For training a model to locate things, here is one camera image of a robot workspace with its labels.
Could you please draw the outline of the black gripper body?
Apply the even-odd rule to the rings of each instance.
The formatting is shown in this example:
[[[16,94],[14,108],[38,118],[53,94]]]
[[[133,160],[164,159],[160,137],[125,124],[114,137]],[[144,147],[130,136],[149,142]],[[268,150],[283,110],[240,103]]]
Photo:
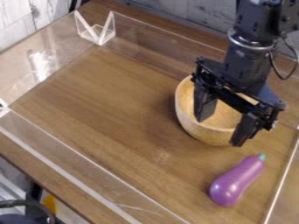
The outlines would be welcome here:
[[[261,130],[271,130],[285,103],[268,86],[267,75],[268,68],[253,66],[253,61],[217,62],[199,57],[191,81],[193,89],[201,84],[241,115],[252,113],[263,120]]]

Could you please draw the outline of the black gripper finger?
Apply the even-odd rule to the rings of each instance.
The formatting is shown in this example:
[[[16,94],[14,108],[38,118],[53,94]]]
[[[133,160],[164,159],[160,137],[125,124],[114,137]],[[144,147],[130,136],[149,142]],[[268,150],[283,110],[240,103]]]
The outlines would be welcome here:
[[[241,147],[244,142],[263,129],[263,126],[264,122],[256,115],[252,113],[244,114],[229,139],[231,145]]]
[[[217,98],[211,91],[196,84],[193,89],[193,115],[197,122],[205,121],[215,113]]]

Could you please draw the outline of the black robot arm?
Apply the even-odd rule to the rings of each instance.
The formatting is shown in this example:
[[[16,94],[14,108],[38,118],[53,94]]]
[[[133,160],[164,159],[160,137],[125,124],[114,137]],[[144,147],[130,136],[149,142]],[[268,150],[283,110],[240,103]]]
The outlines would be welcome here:
[[[237,0],[236,20],[228,30],[228,50],[221,62],[199,57],[193,83],[193,115],[197,121],[224,102],[241,119],[229,139],[239,147],[260,130],[271,130],[284,102],[267,85],[277,71],[277,44],[293,49],[287,34],[299,30],[299,0]]]

